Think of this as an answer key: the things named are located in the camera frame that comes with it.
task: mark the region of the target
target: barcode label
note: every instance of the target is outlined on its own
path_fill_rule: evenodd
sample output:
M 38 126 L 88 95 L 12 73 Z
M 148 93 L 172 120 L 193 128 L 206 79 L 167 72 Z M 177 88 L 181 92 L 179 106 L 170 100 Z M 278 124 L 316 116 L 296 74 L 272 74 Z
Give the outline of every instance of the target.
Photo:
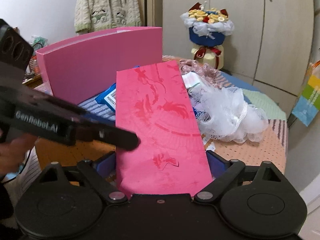
M 116 99 L 116 91 L 114 91 L 114 92 L 111 94 L 111 96 L 112 96 L 114 99 Z
M 108 103 L 111 110 L 116 110 L 116 89 L 108 94 L 104 100 Z

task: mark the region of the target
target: yellow flowers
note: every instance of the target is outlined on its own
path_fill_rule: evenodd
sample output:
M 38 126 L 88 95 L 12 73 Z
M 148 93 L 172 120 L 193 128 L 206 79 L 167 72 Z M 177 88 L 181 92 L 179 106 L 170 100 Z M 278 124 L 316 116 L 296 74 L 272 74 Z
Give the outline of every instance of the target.
M 205 11 L 198 10 L 198 11 L 196 11 L 195 16 L 197 18 L 199 18 L 199 17 L 204 18 L 204 17 L 208 16 L 208 14 Z
M 211 8 L 210 10 L 190 10 L 188 11 L 189 18 L 195 18 L 198 22 L 207 22 L 209 24 L 217 22 L 228 21 L 228 16 L 221 13 L 221 11 L 216 8 Z

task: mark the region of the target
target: hanging sweater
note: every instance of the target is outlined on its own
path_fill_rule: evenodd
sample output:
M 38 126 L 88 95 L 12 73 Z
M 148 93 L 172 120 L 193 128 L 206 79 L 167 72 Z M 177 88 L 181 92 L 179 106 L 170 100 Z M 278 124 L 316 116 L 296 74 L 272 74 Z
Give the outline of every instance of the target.
M 77 33 L 140 25 L 138 0 L 77 0 Z

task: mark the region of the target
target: pink folder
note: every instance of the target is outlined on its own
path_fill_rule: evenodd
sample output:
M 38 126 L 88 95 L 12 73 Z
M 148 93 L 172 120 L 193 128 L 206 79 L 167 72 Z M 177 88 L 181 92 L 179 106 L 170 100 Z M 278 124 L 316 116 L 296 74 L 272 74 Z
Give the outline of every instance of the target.
M 116 125 L 134 131 L 141 140 L 132 152 L 117 150 L 118 188 L 127 196 L 193 196 L 212 182 L 177 63 L 169 61 L 119 71 L 116 84 Z
M 37 50 L 42 79 L 55 97 L 73 104 L 106 90 L 116 71 L 162 60 L 162 28 L 122 27 Z

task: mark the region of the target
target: wardrobe door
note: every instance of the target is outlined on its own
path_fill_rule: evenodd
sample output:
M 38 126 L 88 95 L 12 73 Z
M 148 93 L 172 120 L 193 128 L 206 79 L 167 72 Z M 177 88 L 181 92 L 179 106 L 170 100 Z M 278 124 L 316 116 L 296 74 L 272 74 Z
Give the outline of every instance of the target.
M 210 8 L 227 9 L 235 25 L 224 43 L 224 68 L 254 78 L 258 63 L 264 0 L 210 0 Z
M 147 1 L 147 26 L 162 27 L 162 0 Z
M 191 58 L 192 42 L 180 15 L 206 0 L 163 0 L 163 54 Z
M 266 0 L 256 80 L 299 94 L 310 56 L 313 10 L 313 0 Z

